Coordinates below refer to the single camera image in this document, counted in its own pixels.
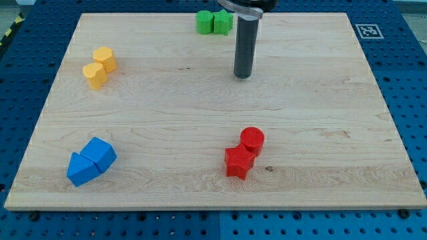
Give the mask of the black mount with metal clamp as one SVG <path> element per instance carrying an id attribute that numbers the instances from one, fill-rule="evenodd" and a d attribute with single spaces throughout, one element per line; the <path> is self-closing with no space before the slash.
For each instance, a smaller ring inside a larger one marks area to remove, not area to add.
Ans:
<path id="1" fill-rule="evenodd" d="M 265 12 L 278 6 L 278 0 L 218 0 L 218 4 L 234 13 L 262 19 Z"/>

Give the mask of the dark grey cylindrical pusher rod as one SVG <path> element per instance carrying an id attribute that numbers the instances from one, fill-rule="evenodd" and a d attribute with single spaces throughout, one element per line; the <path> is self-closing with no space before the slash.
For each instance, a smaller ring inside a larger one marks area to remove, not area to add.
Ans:
<path id="1" fill-rule="evenodd" d="M 247 79 L 252 74 L 259 19 L 238 14 L 234 75 Z"/>

